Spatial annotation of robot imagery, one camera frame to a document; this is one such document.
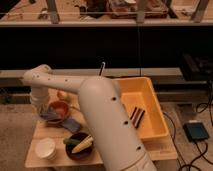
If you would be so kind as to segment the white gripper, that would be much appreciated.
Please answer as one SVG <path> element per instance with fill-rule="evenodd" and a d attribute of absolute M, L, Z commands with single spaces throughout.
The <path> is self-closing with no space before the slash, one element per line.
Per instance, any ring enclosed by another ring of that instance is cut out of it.
<path fill-rule="evenodd" d="M 38 114 L 42 114 L 47 110 L 49 99 L 50 96 L 48 93 L 30 93 L 30 102 Z"/>

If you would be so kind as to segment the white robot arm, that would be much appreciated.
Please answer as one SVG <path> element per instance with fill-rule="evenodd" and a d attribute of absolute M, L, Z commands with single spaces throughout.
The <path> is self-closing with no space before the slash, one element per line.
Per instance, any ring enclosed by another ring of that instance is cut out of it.
<path fill-rule="evenodd" d="M 46 88 L 76 93 L 95 146 L 107 171 L 157 171 L 120 100 L 119 84 L 103 76 L 54 75 L 40 65 L 23 75 L 32 99 L 44 100 Z"/>

